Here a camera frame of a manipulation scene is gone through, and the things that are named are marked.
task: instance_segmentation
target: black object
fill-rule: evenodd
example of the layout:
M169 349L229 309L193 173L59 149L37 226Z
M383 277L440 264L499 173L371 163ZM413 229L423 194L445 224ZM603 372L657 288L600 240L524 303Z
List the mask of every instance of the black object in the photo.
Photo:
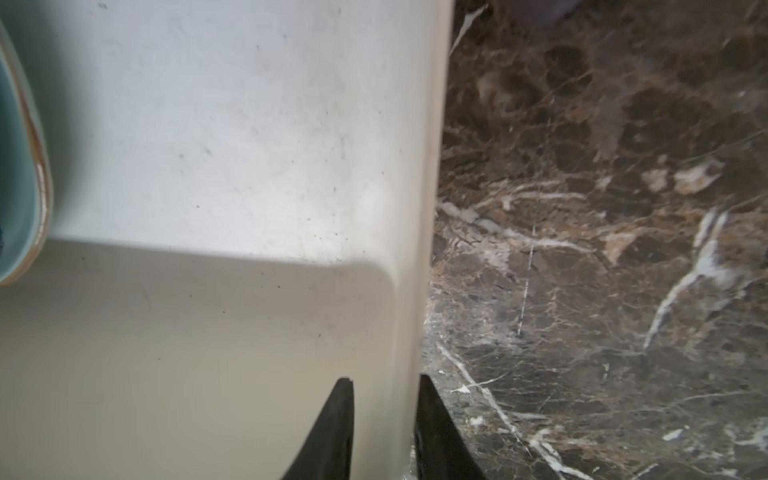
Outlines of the black object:
M485 480L427 375L419 380L413 432L420 480Z
M347 480L354 432L352 380L338 379L283 480Z
M354 396L352 381L336 381L283 480L349 480ZM427 375L419 380L414 436L419 480L485 480Z

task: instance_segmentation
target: white surface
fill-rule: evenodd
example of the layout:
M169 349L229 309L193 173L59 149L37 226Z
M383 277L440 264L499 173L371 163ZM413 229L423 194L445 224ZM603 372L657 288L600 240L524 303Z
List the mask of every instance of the white surface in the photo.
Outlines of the white surface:
M353 476L398 478L450 4L0 0L56 189L0 474L278 478L349 375Z
M448 2L39 3L74 122L53 238L334 261L415 224Z

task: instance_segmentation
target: white sink basin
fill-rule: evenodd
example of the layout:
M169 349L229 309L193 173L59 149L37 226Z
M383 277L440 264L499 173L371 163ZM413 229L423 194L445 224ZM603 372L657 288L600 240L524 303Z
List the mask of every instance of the white sink basin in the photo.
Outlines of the white sink basin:
M280 478L335 380L407 464L450 2L0 0L51 240L0 290L0 475Z

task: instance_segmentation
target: brown marble countertop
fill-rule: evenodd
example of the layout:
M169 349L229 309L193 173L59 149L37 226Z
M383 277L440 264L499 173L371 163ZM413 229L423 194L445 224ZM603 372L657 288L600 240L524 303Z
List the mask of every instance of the brown marble countertop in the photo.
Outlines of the brown marble countertop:
M768 478L767 88L761 0L461 38L424 363L488 478Z

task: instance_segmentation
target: teal ceramic dish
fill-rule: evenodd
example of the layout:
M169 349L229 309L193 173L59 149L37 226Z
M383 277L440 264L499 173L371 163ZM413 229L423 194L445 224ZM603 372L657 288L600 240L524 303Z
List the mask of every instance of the teal ceramic dish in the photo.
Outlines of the teal ceramic dish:
M18 279L40 253L52 193L31 89L0 25L0 286Z

